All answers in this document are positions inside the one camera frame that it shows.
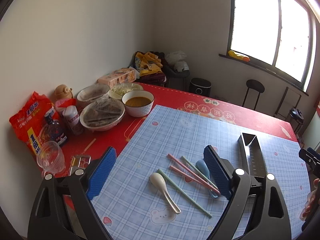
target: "human hand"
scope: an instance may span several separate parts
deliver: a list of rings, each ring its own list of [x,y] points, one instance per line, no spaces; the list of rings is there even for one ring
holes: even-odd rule
[[[315,179],[313,181],[313,185],[315,186],[316,190],[310,192],[307,196],[307,202],[306,204],[304,205],[304,209],[302,210],[301,214],[300,214],[300,219],[302,221],[306,220],[308,214],[310,213],[310,210],[312,209],[312,206],[315,202],[315,199],[316,199],[316,191],[317,191],[317,188],[318,188],[318,185],[319,185],[319,181],[320,179]]]

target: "window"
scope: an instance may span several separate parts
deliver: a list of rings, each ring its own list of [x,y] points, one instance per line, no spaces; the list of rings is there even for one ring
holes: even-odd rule
[[[309,13],[297,0],[234,0],[228,50],[302,89],[312,44]]]

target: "blue gripper pad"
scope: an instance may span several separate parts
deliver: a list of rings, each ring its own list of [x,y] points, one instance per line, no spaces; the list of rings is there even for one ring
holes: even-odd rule
[[[89,179],[88,190],[86,193],[89,200],[92,200],[93,197],[100,194],[113,165],[116,163],[116,158],[116,150],[110,147]]]
[[[231,178],[221,165],[218,158],[213,154],[213,149],[208,145],[204,148],[203,157],[211,176],[214,179],[221,195],[230,200],[233,193],[231,191]]]

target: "box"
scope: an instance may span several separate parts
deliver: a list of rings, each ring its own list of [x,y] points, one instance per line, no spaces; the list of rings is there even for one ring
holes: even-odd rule
[[[97,82],[107,84],[110,88],[121,83],[130,83],[136,80],[134,69],[120,68],[108,75],[100,77]]]

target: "covered plate of food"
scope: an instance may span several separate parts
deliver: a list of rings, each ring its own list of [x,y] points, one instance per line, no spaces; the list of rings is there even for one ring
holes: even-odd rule
[[[81,124],[91,131],[106,131],[124,117],[124,105],[113,98],[99,98],[85,107],[80,115]]]
[[[89,87],[82,89],[77,96],[78,103],[81,107],[86,107],[98,98],[108,98],[110,87],[105,84],[93,84]]]
[[[110,89],[109,96],[111,98],[121,100],[126,93],[135,90],[143,90],[143,87],[136,83],[122,83],[112,87]]]

